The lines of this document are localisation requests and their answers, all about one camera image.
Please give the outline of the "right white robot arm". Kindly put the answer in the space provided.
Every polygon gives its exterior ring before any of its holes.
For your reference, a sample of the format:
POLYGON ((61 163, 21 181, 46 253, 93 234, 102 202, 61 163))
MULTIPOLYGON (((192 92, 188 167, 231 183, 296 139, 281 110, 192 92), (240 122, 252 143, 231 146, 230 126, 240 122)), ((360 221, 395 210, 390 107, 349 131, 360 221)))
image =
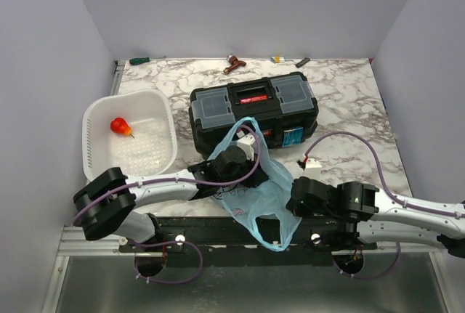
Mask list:
POLYGON ((360 182, 333 187, 301 176, 294 180, 286 208, 303 219, 325 216, 334 222, 331 230, 312 235, 318 250, 355 250, 377 242, 417 243, 464 257, 463 203, 390 196, 360 182))

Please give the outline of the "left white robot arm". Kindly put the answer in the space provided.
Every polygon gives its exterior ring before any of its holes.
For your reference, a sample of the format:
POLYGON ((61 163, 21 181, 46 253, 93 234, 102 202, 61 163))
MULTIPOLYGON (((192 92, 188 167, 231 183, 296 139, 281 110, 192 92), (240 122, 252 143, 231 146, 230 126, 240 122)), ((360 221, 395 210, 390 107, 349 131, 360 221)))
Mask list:
POLYGON ((269 177, 259 155, 230 146, 217 157, 173 174, 131 177, 119 167, 109 168, 73 196, 74 224, 88 241, 120 235, 154 251, 161 233, 154 217, 135 208, 170 200, 198 200, 214 196, 223 187, 255 188, 269 177))

